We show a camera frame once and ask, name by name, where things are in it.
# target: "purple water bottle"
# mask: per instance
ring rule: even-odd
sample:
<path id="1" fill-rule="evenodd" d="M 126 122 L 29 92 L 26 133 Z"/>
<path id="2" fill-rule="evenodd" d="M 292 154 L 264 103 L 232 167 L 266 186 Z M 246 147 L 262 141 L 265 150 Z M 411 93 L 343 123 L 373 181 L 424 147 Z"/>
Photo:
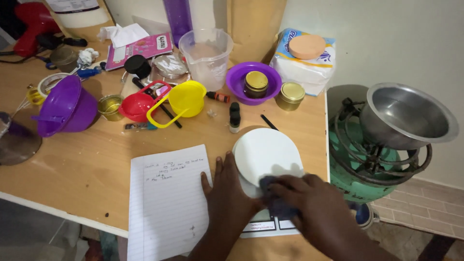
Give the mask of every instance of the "purple water bottle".
<path id="1" fill-rule="evenodd" d="M 193 29 L 188 0 L 163 0 L 166 16 L 174 39 L 175 47 L 179 48 L 182 35 Z"/>

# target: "lined paper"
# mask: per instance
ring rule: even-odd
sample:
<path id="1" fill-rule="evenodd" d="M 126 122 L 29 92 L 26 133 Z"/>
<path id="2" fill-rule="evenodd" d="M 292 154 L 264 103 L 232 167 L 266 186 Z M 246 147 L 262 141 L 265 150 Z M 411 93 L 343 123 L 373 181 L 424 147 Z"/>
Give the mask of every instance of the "lined paper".
<path id="1" fill-rule="evenodd" d="M 205 145 L 130 162 L 128 261 L 191 251 L 208 226 L 200 173 L 211 182 Z"/>

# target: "hand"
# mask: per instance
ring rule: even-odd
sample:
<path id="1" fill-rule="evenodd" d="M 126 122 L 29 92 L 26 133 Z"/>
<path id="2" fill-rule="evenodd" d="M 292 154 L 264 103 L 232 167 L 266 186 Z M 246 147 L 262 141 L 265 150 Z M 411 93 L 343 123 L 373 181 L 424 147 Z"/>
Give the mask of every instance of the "hand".
<path id="1" fill-rule="evenodd" d="M 201 173 L 201 185 L 208 203 L 208 229 L 229 231 L 237 238 L 250 219 L 265 207 L 260 199 L 250 198 L 243 192 L 238 174 L 234 155 L 230 151 L 226 153 L 224 164 L 221 157 L 216 159 L 212 188 L 206 174 Z"/>
<path id="2" fill-rule="evenodd" d="M 338 260 L 336 249 L 353 248 L 352 243 L 369 240 L 359 229 L 342 194 L 318 176 L 306 174 L 297 178 L 285 175 L 278 177 L 276 182 L 269 189 L 300 211 L 292 219 L 295 227 L 314 247 L 333 260 Z"/>

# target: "black pen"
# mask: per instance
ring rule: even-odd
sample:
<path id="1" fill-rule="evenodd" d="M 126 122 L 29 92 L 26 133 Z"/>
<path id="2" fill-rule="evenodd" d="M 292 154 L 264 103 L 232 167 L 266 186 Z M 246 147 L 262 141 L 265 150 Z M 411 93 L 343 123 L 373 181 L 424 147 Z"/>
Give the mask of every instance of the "black pen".
<path id="1" fill-rule="evenodd" d="M 137 87 L 139 87 L 139 89 L 145 88 L 143 83 L 141 83 L 140 79 L 137 77 L 132 78 L 132 83 L 134 83 Z M 156 99 L 153 90 L 151 90 L 150 88 L 146 89 L 145 93 L 150 95 L 153 99 Z M 163 104 L 160 105 L 160 108 L 169 116 L 169 118 L 174 119 L 174 116 L 171 114 L 170 111 L 168 111 L 168 109 Z M 179 129 L 182 128 L 182 125 L 178 121 L 174 121 L 174 123 L 176 124 L 177 127 L 179 127 Z"/>
<path id="2" fill-rule="evenodd" d="M 266 116 L 264 116 L 264 114 L 261 114 L 261 118 L 263 118 L 263 120 L 269 125 L 269 127 L 273 130 L 276 130 L 278 131 L 278 129 L 274 126 L 274 124 L 272 124 L 272 122 L 270 122 Z"/>

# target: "aluminum bowl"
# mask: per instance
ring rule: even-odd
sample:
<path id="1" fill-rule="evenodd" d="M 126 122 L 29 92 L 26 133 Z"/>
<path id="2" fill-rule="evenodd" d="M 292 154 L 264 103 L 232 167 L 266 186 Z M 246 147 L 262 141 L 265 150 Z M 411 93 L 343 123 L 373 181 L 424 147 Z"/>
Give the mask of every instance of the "aluminum bowl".
<path id="1" fill-rule="evenodd" d="M 394 150 L 449 142 L 459 133 L 458 121 L 441 102 L 397 83 L 380 83 L 369 88 L 360 124 L 368 142 Z"/>

